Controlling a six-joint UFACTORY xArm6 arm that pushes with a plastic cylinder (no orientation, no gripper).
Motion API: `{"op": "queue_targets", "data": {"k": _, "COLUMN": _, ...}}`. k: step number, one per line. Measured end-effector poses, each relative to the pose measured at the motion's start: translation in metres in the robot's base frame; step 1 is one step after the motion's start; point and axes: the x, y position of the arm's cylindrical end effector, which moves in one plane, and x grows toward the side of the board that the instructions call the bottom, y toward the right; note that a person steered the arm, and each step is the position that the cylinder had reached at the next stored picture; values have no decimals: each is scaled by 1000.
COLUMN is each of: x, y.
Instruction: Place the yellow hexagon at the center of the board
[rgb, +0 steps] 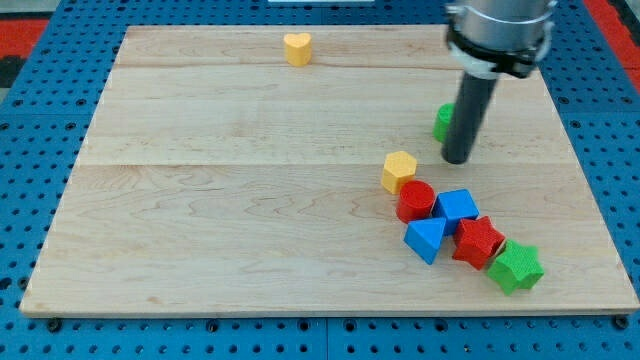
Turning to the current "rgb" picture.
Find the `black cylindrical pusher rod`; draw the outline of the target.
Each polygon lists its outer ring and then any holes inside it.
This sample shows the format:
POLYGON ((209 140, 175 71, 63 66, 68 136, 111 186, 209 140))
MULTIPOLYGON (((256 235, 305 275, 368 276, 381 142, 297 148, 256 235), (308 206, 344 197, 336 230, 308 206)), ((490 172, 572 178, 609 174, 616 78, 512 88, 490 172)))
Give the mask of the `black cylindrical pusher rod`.
POLYGON ((469 159, 496 84, 496 79, 463 73, 441 148, 446 162, 459 165, 469 159))

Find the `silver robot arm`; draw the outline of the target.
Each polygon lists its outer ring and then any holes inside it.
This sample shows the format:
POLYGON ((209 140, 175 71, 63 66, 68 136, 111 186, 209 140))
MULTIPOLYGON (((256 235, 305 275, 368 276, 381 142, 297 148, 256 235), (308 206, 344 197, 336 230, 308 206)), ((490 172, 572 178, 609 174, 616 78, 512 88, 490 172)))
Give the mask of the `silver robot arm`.
POLYGON ((465 163, 501 75, 528 77, 551 47, 555 0, 457 0, 446 5, 446 45, 463 67, 441 155, 465 163))

